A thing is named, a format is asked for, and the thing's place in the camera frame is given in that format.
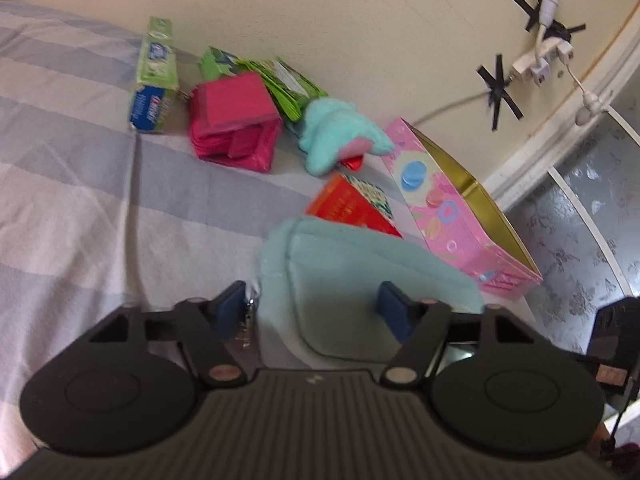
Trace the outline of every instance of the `pink folded bag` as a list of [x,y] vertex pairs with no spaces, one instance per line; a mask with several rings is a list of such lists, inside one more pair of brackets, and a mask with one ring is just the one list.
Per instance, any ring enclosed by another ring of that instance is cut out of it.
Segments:
[[198,85],[191,97],[190,137],[209,162],[269,173],[282,118],[257,73]]

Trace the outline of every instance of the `ribbed black surface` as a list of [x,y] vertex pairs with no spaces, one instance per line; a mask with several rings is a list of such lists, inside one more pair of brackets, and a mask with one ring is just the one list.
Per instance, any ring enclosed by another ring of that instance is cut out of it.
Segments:
[[111,459],[42,450],[12,480],[560,480],[612,477],[586,455],[507,462],[445,434],[414,394],[368,372],[265,370],[218,390],[181,431]]

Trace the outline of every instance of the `pink tin box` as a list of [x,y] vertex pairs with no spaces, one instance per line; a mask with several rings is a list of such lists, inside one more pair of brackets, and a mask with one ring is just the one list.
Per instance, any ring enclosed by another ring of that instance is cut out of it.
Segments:
[[396,149],[382,160],[433,253],[509,300],[540,283],[518,235],[471,174],[402,119],[385,132]]

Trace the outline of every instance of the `bed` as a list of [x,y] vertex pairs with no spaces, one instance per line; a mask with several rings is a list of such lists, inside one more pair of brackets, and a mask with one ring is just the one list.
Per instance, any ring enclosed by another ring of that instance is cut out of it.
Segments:
[[[106,23],[0,2],[0,476],[35,449],[17,409],[34,371],[122,303],[168,308],[251,280],[266,235],[324,183],[290,134],[271,174],[198,160],[184,103],[164,134],[130,131],[139,44]],[[178,54],[181,74],[196,62]],[[423,244],[382,162],[368,157],[359,175]]]

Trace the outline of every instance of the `stuffed animal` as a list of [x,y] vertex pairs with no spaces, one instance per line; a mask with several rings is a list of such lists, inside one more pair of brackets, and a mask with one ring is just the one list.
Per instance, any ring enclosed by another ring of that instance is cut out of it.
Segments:
[[298,146],[306,153],[306,170],[313,176],[331,171],[339,160],[394,150],[386,133],[357,113],[353,103],[329,97],[309,103],[296,130]]

